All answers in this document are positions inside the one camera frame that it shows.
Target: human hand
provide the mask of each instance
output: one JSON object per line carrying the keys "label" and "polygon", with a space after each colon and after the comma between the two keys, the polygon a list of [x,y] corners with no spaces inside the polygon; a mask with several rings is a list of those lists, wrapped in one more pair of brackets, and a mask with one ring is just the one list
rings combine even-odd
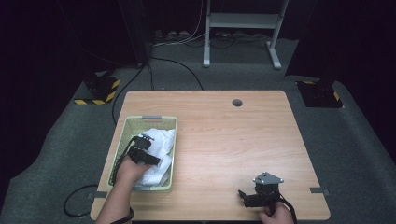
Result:
{"label": "human hand", "polygon": [[126,156],[122,160],[120,168],[117,171],[117,182],[125,181],[127,183],[133,184],[142,178],[143,173],[145,173],[150,167],[151,165],[147,164],[136,164],[129,156]]}
{"label": "human hand", "polygon": [[264,211],[259,213],[259,218],[263,224],[293,224],[293,219],[291,218],[291,213],[285,204],[277,202],[275,205],[275,212],[271,217],[268,215],[270,211],[268,207]]}

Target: human arm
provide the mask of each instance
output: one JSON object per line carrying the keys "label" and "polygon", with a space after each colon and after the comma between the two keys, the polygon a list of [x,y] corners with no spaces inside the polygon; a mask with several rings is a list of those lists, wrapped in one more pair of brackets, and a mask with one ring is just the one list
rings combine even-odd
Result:
{"label": "human arm", "polygon": [[109,224],[129,215],[132,186],[149,168],[150,165],[139,165],[129,156],[125,157],[117,171],[117,181],[106,198],[96,224]]}
{"label": "human arm", "polygon": [[289,209],[285,204],[277,202],[275,205],[275,212],[272,216],[269,215],[268,210],[264,210],[259,213],[259,218],[263,224],[293,224],[293,219]]}

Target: yellow and black striped tape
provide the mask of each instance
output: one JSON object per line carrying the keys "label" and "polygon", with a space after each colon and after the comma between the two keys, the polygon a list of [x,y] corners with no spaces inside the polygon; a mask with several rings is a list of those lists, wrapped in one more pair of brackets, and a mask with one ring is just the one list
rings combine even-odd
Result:
{"label": "yellow and black striped tape", "polygon": [[108,104],[113,100],[116,95],[117,87],[120,85],[120,80],[116,80],[111,87],[110,94],[106,97],[106,99],[75,99],[75,103],[77,105],[104,105]]}

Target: forearm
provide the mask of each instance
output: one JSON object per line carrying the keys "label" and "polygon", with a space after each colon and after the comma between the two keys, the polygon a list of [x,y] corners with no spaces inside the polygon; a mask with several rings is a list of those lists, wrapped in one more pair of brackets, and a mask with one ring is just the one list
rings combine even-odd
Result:
{"label": "forearm", "polygon": [[131,188],[133,184],[129,181],[116,182],[96,219],[96,224],[108,224],[129,215]]}

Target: dark background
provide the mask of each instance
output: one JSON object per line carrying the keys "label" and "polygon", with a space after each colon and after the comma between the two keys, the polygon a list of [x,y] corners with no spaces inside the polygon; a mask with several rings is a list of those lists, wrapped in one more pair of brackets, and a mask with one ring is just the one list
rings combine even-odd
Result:
{"label": "dark background", "polygon": [[[201,1],[152,2],[148,14],[152,30],[194,31]],[[89,20],[73,19],[74,24],[84,27],[75,27],[84,31],[78,38],[55,0],[0,3],[0,76],[4,87],[1,201],[9,179],[34,162],[87,67],[94,71],[117,67],[87,55],[81,47],[115,62],[134,63],[134,53],[126,50],[131,46],[116,1],[72,3],[75,5],[69,5],[69,11],[90,7]],[[219,0],[212,4],[213,11],[267,13],[274,9],[277,13],[280,1],[268,1],[268,5],[259,0],[244,1],[241,6],[240,1],[227,0],[223,5]],[[290,63],[298,64],[290,68],[293,75],[321,77],[329,64],[338,62],[338,54],[350,55],[338,81],[346,85],[395,160],[394,10],[393,1],[290,1],[279,37],[301,40]],[[204,29],[202,17],[197,34]]]}

